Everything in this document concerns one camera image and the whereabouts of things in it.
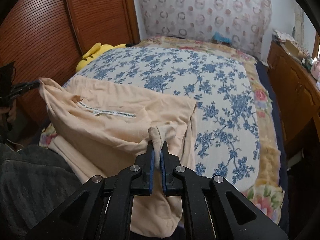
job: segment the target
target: plush toy ear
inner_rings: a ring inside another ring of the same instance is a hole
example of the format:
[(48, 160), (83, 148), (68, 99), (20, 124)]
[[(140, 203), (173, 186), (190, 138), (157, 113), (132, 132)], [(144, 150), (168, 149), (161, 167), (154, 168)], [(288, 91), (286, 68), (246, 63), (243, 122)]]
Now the plush toy ear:
[(100, 43), (100, 42), (94, 44), (94, 45), (92, 46), (92, 48), (89, 49), (89, 51), (82, 56), (82, 58), (83, 58), (83, 59), (86, 59), (87, 57), (89, 57), (89, 56), (92, 55), (93, 53), (96, 53), (100, 48), (101, 48), (101, 43)]

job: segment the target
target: wooden dresser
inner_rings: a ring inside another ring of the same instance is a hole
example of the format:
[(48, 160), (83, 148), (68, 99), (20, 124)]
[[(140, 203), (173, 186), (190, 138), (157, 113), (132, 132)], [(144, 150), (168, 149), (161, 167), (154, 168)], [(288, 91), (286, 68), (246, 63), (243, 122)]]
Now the wooden dresser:
[(316, 133), (320, 140), (320, 91), (311, 74), (275, 42), (271, 43), (267, 62), (288, 158), (288, 154), (293, 155), (304, 147), (310, 133)]

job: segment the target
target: metal screw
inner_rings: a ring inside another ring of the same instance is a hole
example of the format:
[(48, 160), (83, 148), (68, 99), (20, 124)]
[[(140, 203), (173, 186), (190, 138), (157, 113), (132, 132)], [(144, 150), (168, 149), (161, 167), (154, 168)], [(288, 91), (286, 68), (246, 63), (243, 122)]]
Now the metal screw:
[(220, 176), (220, 175), (217, 175), (217, 176), (214, 176), (214, 177), (213, 177), (213, 180), (214, 180), (215, 182), (217, 182), (217, 183), (221, 183), (221, 182), (223, 182), (223, 177)]
[(94, 183), (99, 183), (100, 181), (102, 181), (102, 177), (100, 175), (95, 175), (92, 177), (91, 179)]
[(186, 168), (184, 166), (177, 166), (176, 167), (177, 172), (184, 172), (185, 170), (186, 170)]
[(130, 170), (136, 172), (136, 171), (140, 170), (140, 167), (138, 165), (132, 165), (130, 167)]

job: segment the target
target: beige shirt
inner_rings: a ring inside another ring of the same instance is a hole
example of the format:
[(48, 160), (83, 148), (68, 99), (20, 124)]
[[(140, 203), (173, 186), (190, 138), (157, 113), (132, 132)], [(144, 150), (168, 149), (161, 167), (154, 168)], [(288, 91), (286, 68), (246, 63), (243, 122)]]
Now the beige shirt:
[[(65, 158), (82, 183), (97, 174), (114, 176), (134, 164), (150, 139), (156, 166), (166, 140), (181, 165), (195, 168), (195, 100), (82, 76), (72, 78), (66, 89), (49, 78), (40, 81), (40, 94), (59, 134), (50, 148)], [(181, 216), (181, 198), (163, 195), (156, 171), (153, 194), (134, 197), (131, 230), (168, 237)]]

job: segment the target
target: wooden wardrobe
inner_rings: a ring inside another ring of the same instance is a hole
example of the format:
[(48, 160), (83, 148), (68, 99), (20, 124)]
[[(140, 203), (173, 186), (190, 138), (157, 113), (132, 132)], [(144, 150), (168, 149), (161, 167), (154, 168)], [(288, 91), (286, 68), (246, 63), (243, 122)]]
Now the wooden wardrobe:
[[(133, 0), (18, 0), (0, 25), (0, 64), (15, 61), (13, 83), (71, 78), (95, 43), (140, 41)], [(44, 101), (34, 90), (18, 99), (38, 124)]]

